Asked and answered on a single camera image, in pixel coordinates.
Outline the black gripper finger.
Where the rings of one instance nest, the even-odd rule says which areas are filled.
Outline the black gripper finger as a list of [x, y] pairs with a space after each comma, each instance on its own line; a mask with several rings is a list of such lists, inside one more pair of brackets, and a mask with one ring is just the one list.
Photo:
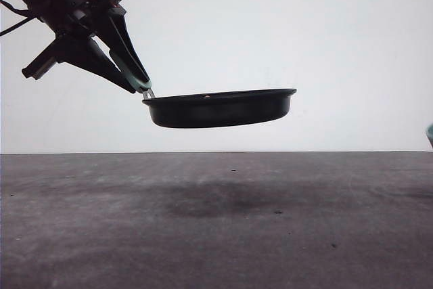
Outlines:
[[108, 46], [110, 57], [128, 82], [149, 82], [129, 37], [123, 8], [106, 10], [97, 19], [97, 36]]
[[65, 35], [62, 38], [62, 44], [61, 61], [96, 74], [129, 93], [135, 92], [119, 69], [92, 38], [77, 39]]

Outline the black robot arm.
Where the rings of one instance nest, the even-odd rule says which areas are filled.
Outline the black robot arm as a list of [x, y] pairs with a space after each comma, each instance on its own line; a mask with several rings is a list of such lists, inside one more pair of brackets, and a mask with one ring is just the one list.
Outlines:
[[143, 93], [152, 87], [129, 37], [122, 0], [23, 0], [18, 14], [37, 18], [55, 33], [22, 73], [41, 78], [54, 64], [68, 63], [119, 87]]

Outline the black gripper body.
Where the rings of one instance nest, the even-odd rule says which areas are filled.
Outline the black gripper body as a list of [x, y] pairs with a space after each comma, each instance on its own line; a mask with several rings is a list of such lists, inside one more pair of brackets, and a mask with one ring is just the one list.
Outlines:
[[62, 38], [65, 35], [77, 39], [92, 38], [110, 57], [108, 46], [97, 36], [97, 19], [108, 9], [120, 7], [121, 0], [23, 0], [27, 15], [46, 23], [55, 33], [51, 42], [27, 67], [23, 75], [27, 78], [41, 78], [55, 63], [61, 61]]

